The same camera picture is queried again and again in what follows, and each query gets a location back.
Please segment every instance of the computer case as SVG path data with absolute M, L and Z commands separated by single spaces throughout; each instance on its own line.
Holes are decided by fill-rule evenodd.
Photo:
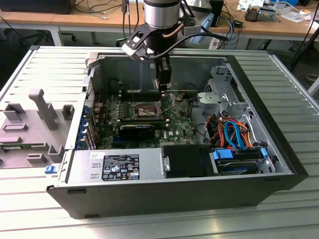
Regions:
M 69 14 L 76 0 L 1 0 L 2 11 L 35 11 Z
M 210 0 L 209 3 L 211 5 L 211 13 L 214 14 L 214 19 L 213 19 L 213 22 L 211 23 L 211 27 L 217 27 L 221 10 L 224 5 L 224 0 Z

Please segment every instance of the motherboard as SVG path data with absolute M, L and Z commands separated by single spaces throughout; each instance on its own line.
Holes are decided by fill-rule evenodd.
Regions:
M 196 144 L 189 99 L 182 94 L 111 95 L 95 106 L 97 149 L 157 148 Z

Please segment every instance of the blue cable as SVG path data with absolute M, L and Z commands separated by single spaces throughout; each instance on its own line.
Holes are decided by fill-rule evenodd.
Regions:
M 227 50 L 230 47 L 230 43 L 231 43 L 231 41 L 233 39 L 234 28 L 233 28 L 233 25 L 231 24 L 230 20 L 228 18 L 226 18 L 226 20 L 229 22 L 230 30 L 231 30 L 230 39 L 229 39 L 228 45 L 226 47 L 226 50 Z
M 225 133 L 225 138 L 227 140 L 227 142 L 229 142 L 229 144 L 234 148 L 237 149 L 236 145 L 229 139 L 228 136 L 228 126 L 232 124 L 234 126 L 235 132 L 236 132 L 236 137 L 237 137 L 237 142 L 238 145 L 241 149 L 246 150 L 247 148 L 245 147 L 245 144 L 243 142 L 243 140 L 240 137 L 240 132 L 239 132 L 239 128 L 237 126 L 237 124 L 235 122 L 232 121 L 228 121 L 225 125 L 224 125 L 224 133 Z

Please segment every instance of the warning label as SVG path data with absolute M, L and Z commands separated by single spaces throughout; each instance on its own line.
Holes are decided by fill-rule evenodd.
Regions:
M 140 179 L 139 155 L 105 155 L 102 170 L 103 181 Z

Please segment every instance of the aluminum profile table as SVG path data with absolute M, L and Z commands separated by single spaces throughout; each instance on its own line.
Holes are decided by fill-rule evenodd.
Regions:
M 7 103 L 34 109 L 27 95 L 43 88 L 60 109 L 77 101 L 89 52 L 118 48 L 40 47 L 29 50 L 0 93 Z M 189 49 L 210 54 L 207 50 Z M 319 107 L 273 55 L 263 51 L 214 51 L 234 55 L 310 177 L 257 207 L 75 220 L 45 191 L 55 177 L 44 168 L 0 170 L 0 237 L 9 238 L 317 238 L 319 234 Z

